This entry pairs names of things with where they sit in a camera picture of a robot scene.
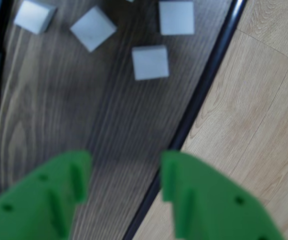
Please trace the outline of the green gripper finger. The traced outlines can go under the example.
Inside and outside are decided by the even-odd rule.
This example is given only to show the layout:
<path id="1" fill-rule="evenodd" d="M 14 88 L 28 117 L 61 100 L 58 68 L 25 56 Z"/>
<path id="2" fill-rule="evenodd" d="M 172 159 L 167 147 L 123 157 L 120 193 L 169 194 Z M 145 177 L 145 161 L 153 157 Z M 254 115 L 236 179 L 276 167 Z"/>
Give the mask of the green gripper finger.
<path id="1" fill-rule="evenodd" d="M 161 186 L 173 208 L 175 237 L 184 240 L 281 240 L 262 204 L 192 155 L 161 155 Z"/>
<path id="2" fill-rule="evenodd" d="M 0 195 L 0 240 L 66 240 L 74 212 L 87 200 L 91 154 L 55 156 Z"/>

